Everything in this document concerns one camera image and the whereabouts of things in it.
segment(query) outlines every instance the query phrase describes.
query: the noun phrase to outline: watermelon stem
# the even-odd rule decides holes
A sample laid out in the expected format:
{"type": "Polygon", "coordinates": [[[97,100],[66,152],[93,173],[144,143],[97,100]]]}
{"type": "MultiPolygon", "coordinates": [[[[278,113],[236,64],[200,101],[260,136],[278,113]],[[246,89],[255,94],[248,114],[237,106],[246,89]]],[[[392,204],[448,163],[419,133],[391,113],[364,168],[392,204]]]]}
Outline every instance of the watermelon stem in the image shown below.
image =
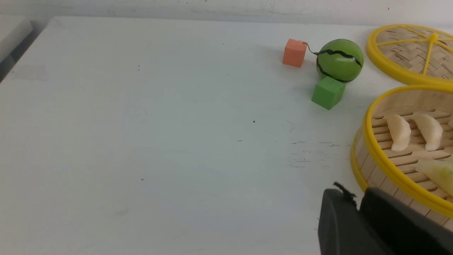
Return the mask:
{"type": "Polygon", "coordinates": [[[304,44],[307,45],[308,50],[309,50],[311,53],[315,54],[316,56],[319,54],[319,52],[313,52],[313,51],[311,51],[310,45],[309,45],[308,43],[304,42],[304,44]]]}

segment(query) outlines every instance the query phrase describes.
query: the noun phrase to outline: white table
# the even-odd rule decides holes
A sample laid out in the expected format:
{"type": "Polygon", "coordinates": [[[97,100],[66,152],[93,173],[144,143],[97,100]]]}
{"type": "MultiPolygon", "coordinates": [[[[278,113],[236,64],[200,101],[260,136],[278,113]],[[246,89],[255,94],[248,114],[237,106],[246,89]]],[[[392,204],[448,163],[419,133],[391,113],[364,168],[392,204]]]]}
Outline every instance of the white table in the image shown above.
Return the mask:
{"type": "Polygon", "coordinates": [[[0,253],[319,254],[323,190],[359,195],[349,150],[401,84],[366,59],[310,101],[319,50],[373,27],[57,17],[0,91],[0,253]]]}

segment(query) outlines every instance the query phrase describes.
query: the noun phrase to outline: white dumpling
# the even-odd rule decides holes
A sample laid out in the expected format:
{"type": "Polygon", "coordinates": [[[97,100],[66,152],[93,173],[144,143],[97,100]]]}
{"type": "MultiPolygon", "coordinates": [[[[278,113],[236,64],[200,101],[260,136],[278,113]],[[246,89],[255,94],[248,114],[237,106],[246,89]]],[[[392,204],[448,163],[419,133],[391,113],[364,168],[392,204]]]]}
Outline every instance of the white dumpling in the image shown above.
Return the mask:
{"type": "Polygon", "coordinates": [[[392,151],[400,152],[407,148],[410,141],[410,125],[400,115],[391,114],[385,116],[389,126],[390,136],[392,136],[393,144],[392,151]]]}
{"type": "Polygon", "coordinates": [[[453,163],[429,160],[417,163],[417,172],[424,173],[430,180],[453,196],[453,163]]]}
{"type": "Polygon", "coordinates": [[[426,141],[425,150],[432,152],[439,149],[443,133],[440,123],[427,114],[415,115],[414,121],[426,141]]]}

